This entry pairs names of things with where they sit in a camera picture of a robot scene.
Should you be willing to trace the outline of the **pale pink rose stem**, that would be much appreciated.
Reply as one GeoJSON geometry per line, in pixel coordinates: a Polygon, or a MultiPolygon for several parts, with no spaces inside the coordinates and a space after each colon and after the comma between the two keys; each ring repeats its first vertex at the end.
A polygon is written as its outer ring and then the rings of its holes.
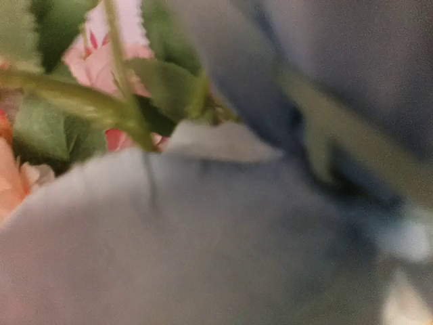
{"type": "Polygon", "coordinates": [[[12,125],[1,110],[1,225],[28,195],[55,179],[48,165],[21,163],[14,156],[12,140],[12,125]]]}

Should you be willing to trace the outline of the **blue hydrangea flower bunch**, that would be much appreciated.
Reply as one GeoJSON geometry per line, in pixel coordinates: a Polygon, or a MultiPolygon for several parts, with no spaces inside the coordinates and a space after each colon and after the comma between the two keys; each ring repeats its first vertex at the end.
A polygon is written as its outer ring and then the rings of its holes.
{"type": "Polygon", "coordinates": [[[1,323],[431,320],[432,2],[168,7],[280,155],[74,168],[1,230],[1,323]]]}

